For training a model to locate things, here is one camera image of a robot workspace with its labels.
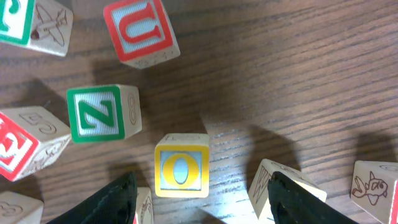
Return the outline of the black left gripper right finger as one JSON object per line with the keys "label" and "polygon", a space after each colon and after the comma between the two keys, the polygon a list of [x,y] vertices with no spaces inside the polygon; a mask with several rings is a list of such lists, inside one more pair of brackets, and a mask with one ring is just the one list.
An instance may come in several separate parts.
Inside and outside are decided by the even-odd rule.
{"label": "black left gripper right finger", "polygon": [[358,224],[281,172],[273,173],[267,188],[276,224]]}

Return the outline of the yellow O block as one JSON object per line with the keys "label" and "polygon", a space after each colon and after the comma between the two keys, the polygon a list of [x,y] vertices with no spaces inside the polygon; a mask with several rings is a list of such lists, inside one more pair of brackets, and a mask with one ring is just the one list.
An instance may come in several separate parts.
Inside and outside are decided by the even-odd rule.
{"label": "yellow O block", "polygon": [[210,184],[210,137],[169,133],[154,153],[155,194],[170,198],[205,198]]}

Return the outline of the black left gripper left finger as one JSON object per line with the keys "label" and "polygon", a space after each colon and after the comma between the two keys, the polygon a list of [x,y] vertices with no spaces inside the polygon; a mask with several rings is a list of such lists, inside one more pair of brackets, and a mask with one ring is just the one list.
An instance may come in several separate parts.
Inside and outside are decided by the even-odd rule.
{"label": "black left gripper left finger", "polygon": [[128,172],[49,224],[132,224],[136,200],[136,176]]}

